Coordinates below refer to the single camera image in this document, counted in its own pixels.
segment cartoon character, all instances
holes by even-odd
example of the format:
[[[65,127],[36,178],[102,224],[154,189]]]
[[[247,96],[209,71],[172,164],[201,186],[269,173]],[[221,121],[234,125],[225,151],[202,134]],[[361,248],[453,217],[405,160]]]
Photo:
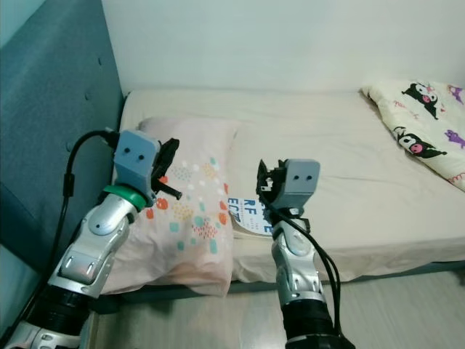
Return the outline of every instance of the cartoon character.
[[[426,87],[423,84],[412,83],[410,87],[402,91],[403,95],[409,95],[415,100],[418,100],[427,111],[437,120],[436,107],[437,95],[432,91],[431,87]]]
[[[464,89],[462,89],[460,87],[455,87],[455,86],[452,86],[452,85],[448,85],[448,90],[452,94],[452,96],[454,96],[456,98],[457,101],[459,101],[461,104],[464,104],[464,102],[462,101],[462,99],[460,97],[460,92],[462,92]]]
[[[405,127],[396,127],[393,133],[397,138],[397,142],[413,156],[429,159],[438,155],[447,154],[445,151],[437,151],[433,145],[424,142],[413,133],[406,134]]]
[[[444,135],[448,136],[449,142],[458,143],[460,144],[460,148],[464,149],[465,140],[462,137],[460,137],[457,132],[454,132],[451,129],[448,129],[448,131]]]

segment pink pillowcase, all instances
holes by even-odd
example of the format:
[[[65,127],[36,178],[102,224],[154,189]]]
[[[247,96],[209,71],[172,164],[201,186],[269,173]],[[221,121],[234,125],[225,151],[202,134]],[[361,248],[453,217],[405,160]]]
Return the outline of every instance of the pink pillowcase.
[[[227,213],[227,156],[238,122],[223,119],[147,119],[139,129],[161,142],[179,139],[161,181],[183,193],[158,193],[139,214],[116,253],[104,292],[145,284],[184,284],[223,295],[233,271],[233,230]]]

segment green ring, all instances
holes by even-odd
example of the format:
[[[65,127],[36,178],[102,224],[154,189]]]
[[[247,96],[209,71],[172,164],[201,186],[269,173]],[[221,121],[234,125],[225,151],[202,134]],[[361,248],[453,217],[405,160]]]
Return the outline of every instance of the green ring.
[[[129,187],[125,187],[123,185],[107,185],[103,191],[106,193],[112,193],[117,196],[120,196],[124,200],[129,201],[133,204],[138,212],[141,212],[142,209],[147,205],[147,200],[145,197],[142,196],[139,192],[131,189]]]

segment white wall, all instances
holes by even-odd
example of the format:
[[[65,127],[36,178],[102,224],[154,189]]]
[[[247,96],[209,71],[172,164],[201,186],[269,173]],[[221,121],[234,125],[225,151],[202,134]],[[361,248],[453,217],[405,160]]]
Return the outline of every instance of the white wall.
[[[102,0],[123,91],[465,83],[463,0]]]
[[[0,47],[4,46],[45,0],[0,1]]]

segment teal headboard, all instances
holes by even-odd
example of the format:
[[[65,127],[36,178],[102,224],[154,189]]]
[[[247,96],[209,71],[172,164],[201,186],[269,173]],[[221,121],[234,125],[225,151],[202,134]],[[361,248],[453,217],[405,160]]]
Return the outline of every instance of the teal headboard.
[[[117,129],[123,96],[100,0],[47,0],[1,49],[1,235],[41,270],[50,252],[69,150],[93,129]],[[63,242],[110,181],[99,140],[75,162]]]

